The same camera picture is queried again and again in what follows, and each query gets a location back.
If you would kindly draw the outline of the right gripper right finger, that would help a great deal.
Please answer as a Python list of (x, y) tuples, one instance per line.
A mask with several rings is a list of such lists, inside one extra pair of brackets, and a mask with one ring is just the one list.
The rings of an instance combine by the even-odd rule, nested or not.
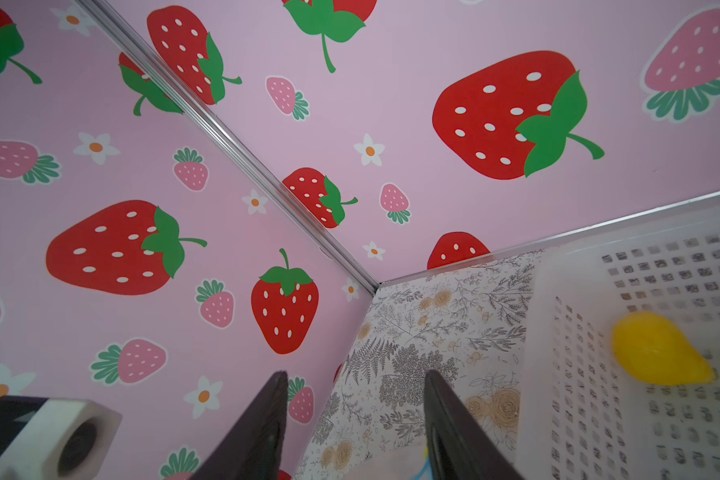
[(436, 370), (425, 376), (424, 413), (433, 478), (522, 479)]

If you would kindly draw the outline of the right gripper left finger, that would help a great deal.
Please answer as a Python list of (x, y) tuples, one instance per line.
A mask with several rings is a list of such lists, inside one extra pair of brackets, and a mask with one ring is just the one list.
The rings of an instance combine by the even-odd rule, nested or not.
[(287, 373), (275, 372), (191, 479), (278, 479), (287, 426), (287, 388)]

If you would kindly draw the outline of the white plastic perforated basket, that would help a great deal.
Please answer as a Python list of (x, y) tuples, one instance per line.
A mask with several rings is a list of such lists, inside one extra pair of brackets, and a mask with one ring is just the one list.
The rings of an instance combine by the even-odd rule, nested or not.
[(526, 479), (720, 479), (720, 205), (544, 255), (515, 465)]

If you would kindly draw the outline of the small yellow lemon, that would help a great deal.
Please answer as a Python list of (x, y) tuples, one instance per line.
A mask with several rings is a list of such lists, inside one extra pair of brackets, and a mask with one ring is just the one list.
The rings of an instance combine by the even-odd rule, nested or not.
[(646, 384), (680, 386), (713, 383), (713, 367), (669, 319), (651, 312), (631, 313), (611, 330), (616, 362)]

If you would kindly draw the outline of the clear zip bag blue zipper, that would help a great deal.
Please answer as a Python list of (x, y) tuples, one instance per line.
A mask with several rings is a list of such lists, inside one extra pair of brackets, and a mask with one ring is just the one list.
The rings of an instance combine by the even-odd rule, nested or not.
[(421, 468), (412, 476), (412, 480), (433, 480), (433, 470), (427, 448), (424, 449)]

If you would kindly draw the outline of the left frame post aluminium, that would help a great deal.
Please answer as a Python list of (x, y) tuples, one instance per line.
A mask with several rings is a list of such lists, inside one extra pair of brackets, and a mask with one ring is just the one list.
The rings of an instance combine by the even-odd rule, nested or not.
[(78, 5), (99, 25), (153, 82), (230, 158), (269, 198), (308, 235), (332, 261), (340, 265), (369, 294), (380, 283), (360, 265), (276, 176), (215, 115), (200, 97), (106, 1), (81, 0)]

